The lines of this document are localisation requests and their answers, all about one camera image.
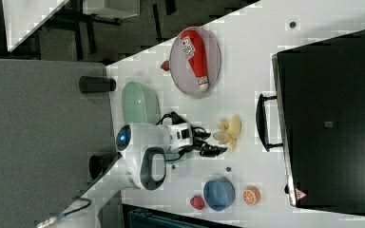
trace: cord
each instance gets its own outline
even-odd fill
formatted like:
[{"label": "cord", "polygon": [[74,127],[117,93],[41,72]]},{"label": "cord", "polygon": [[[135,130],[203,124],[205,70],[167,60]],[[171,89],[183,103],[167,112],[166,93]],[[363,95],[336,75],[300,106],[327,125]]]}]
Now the cord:
[{"label": "cord", "polygon": [[163,124],[164,119],[168,117],[171,117],[170,113],[167,113],[164,116],[162,116],[162,118],[156,123],[156,125]]},{"label": "cord", "polygon": [[166,162],[178,161],[178,160],[180,160],[180,159],[184,156],[184,154],[185,154],[186,152],[188,152],[188,151],[187,151],[187,150],[185,150],[185,149],[183,149],[183,150],[181,150],[181,151],[179,152],[180,156],[179,156],[177,159],[165,160],[165,161],[166,161]]},{"label": "cord", "polygon": [[85,209],[85,208],[88,208],[88,206],[90,206],[90,205],[91,205],[91,199],[87,199],[87,198],[78,198],[78,200],[86,201],[86,202],[87,202],[87,204],[86,204],[85,206],[82,206],[82,207],[78,208],[78,209],[75,209],[75,210],[73,210],[73,211],[69,211],[69,212],[66,212],[66,213],[62,214],[62,215],[64,215],[64,217],[66,217],[66,216],[68,216],[68,215],[70,215],[70,214],[73,214],[73,213],[75,213],[75,212],[81,211],[81,210],[83,210],[83,209]]},{"label": "cord", "polygon": [[61,220],[61,219],[65,218],[66,216],[68,216],[68,215],[70,215],[72,213],[75,213],[75,212],[78,212],[78,211],[83,210],[85,208],[88,208],[88,206],[90,206],[90,204],[91,204],[91,199],[78,198],[77,200],[87,201],[87,204],[85,206],[82,206],[82,207],[80,207],[78,209],[75,209],[73,211],[69,211],[69,212],[60,214],[57,217],[49,218],[49,219],[47,219],[47,220],[39,223],[37,225],[37,228],[49,228],[49,227],[52,227],[56,222],[58,222],[58,220]]},{"label": "cord", "polygon": [[177,160],[180,160],[182,157],[183,157],[183,155],[180,155],[177,159],[166,160],[166,162],[177,161]]}]

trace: white table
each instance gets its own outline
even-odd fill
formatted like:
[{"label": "white table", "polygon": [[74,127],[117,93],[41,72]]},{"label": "white table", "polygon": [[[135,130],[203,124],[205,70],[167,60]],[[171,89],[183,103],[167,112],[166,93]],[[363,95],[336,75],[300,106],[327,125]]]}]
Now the white table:
[{"label": "white table", "polygon": [[8,51],[13,51],[69,0],[2,0]]},{"label": "white table", "polygon": [[[296,21],[296,28],[288,24]],[[181,161],[177,169],[167,167],[167,177],[156,191],[123,191],[123,203],[239,227],[365,227],[365,218],[311,210],[290,205],[283,188],[286,184],[281,149],[267,153],[258,138],[256,103],[263,91],[275,91],[271,57],[287,49],[365,29],[365,1],[262,0],[205,26],[221,47],[221,74],[209,97],[196,100],[182,94],[168,72],[160,69],[169,56],[170,40],[107,67],[107,75],[117,81],[111,95],[114,130],[123,123],[121,94],[131,77],[157,91],[162,114],[176,111],[193,124],[212,133],[221,118],[239,114],[242,132],[238,148],[215,159]],[[270,103],[271,143],[279,142],[276,103]],[[215,175],[225,175],[236,188],[235,202],[223,212],[193,209],[189,204],[201,194],[204,184]],[[260,204],[248,206],[242,192],[249,184],[261,192]]]}]

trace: black cable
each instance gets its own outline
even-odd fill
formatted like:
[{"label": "black cable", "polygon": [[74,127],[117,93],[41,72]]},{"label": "black cable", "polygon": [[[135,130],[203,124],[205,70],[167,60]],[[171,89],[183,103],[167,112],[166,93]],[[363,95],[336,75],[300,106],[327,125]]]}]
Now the black cable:
[{"label": "black cable", "polygon": [[177,161],[177,160],[180,160],[182,157],[183,157],[183,155],[180,155],[177,159],[173,159],[173,160],[166,160],[166,162]]},{"label": "black cable", "polygon": [[167,113],[167,114],[165,114],[164,116],[162,116],[162,118],[156,123],[156,125],[159,125],[159,124],[163,124],[163,121],[164,121],[164,119],[165,118],[168,118],[168,117],[170,117],[171,115],[170,115],[170,113]]},{"label": "black cable", "polygon": [[203,127],[201,127],[201,126],[193,126],[192,129],[193,130],[201,129],[204,133],[206,133],[206,130]]},{"label": "black cable", "polygon": [[85,209],[85,208],[88,208],[88,206],[90,206],[90,204],[91,204],[91,199],[78,198],[78,200],[81,200],[81,201],[87,201],[87,204],[86,204],[85,206],[82,206],[82,207],[80,207],[80,208],[78,208],[78,209],[75,209],[75,210],[73,210],[73,211],[69,211],[69,212],[63,213],[63,214],[62,214],[62,217],[66,217],[66,216],[68,216],[68,215],[70,215],[70,214],[72,214],[72,213],[75,213],[75,212],[81,211],[81,210],[83,210],[83,209]]}]

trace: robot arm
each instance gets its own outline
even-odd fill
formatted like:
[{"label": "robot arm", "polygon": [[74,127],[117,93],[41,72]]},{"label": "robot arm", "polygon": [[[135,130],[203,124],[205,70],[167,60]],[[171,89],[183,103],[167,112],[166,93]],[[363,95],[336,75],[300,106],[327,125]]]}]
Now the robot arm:
[{"label": "robot arm", "polygon": [[74,201],[60,216],[38,224],[37,228],[100,228],[97,215],[116,193],[126,188],[155,190],[163,184],[164,153],[170,144],[170,132],[165,126],[125,125],[116,139],[117,150],[123,156],[81,196],[82,200]]},{"label": "robot arm", "polygon": [[167,115],[173,120],[170,126],[132,123],[121,128],[116,146],[122,157],[81,196],[82,200],[74,201],[60,216],[38,224],[37,228],[100,228],[97,215],[116,193],[126,188],[156,190],[163,184],[166,152],[197,149],[201,156],[215,157],[226,151],[227,148],[203,141],[210,134],[194,131],[175,112],[164,116]]}]

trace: small red object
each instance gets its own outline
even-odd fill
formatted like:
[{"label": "small red object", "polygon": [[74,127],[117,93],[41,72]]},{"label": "small red object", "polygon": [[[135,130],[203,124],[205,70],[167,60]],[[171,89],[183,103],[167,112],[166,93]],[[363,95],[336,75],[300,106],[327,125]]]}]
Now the small red object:
[{"label": "small red object", "polygon": [[202,210],[205,207],[205,202],[201,196],[195,196],[191,199],[191,205],[197,210]]},{"label": "small red object", "polygon": [[164,71],[170,70],[170,61],[168,60],[164,61],[160,66],[160,68],[162,68]]}]

